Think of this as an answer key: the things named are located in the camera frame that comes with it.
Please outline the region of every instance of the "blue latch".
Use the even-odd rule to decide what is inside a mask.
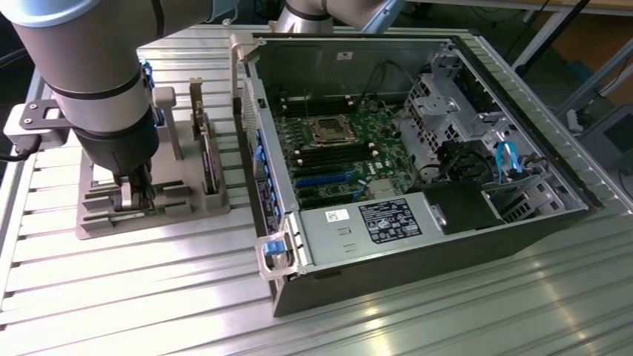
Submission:
[[[283,241],[270,241],[264,243],[264,256],[275,256],[286,252],[286,245]]]

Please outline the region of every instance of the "cpu socket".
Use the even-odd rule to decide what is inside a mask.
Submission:
[[[308,120],[315,146],[336,145],[356,141],[355,131],[344,115],[314,117]]]

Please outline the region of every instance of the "white sticker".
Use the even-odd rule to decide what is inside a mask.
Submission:
[[[347,61],[347,60],[352,59],[354,56],[355,56],[354,52],[339,52],[336,54],[336,60],[338,61]]]
[[[350,214],[347,209],[326,211],[326,217],[328,218],[328,223],[335,221],[348,220]]]

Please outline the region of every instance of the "blue ram slot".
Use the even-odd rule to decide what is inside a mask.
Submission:
[[[314,187],[315,185],[346,183],[350,180],[350,174],[338,174],[335,176],[316,177],[308,179],[300,179],[295,185],[298,188]]]

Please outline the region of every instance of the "power supply label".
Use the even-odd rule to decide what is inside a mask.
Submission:
[[[363,205],[359,209],[375,243],[388,243],[423,234],[406,199]]]

